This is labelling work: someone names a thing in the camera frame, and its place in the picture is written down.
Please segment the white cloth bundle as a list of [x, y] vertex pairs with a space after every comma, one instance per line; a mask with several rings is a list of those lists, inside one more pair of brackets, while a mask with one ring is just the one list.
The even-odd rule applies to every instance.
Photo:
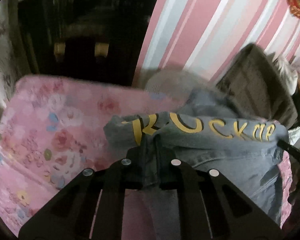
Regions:
[[298, 85], [298, 72], [293, 68], [287, 59], [283, 55], [278, 57], [274, 56], [274, 53], [270, 54], [275, 69], [278, 71], [279, 76], [289, 95], [293, 95], [296, 92]]

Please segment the blue denim jacket yellow print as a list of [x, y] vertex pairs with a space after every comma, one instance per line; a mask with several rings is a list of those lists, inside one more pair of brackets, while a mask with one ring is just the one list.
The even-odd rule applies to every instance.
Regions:
[[192, 168], [218, 170], [276, 225], [283, 201], [278, 140], [288, 138], [278, 122], [242, 111], [229, 97], [188, 72], [164, 70], [147, 90], [110, 87], [115, 106], [104, 133], [115, 158], [148, 140], [145, 189], [132, 194], [123, 224], [125, 239], [179, 239], [177, 193], [158, 188], [153, 138]]

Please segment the pink floral bed sheet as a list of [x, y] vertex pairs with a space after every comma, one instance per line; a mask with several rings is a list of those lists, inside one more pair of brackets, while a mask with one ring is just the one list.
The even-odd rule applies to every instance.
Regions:
[[[0, 217], [14, 236], [83, 169], [104, 170], [126, 155], [115, 158], [104, 133], [115, 108], [106, 99], [110, 87], [117, 86], [47, 76], [18, 81], [0, 120]], [[280, 225], [291, 212], [286, 161], [283, 152]]]

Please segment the floral beige curtain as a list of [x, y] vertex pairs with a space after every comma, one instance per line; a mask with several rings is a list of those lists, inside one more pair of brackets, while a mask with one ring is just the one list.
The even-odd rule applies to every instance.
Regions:
[[0, 119], [14, 92], [16, 79], [9, 37], [8, 7], [5, 2], [0, 2]]

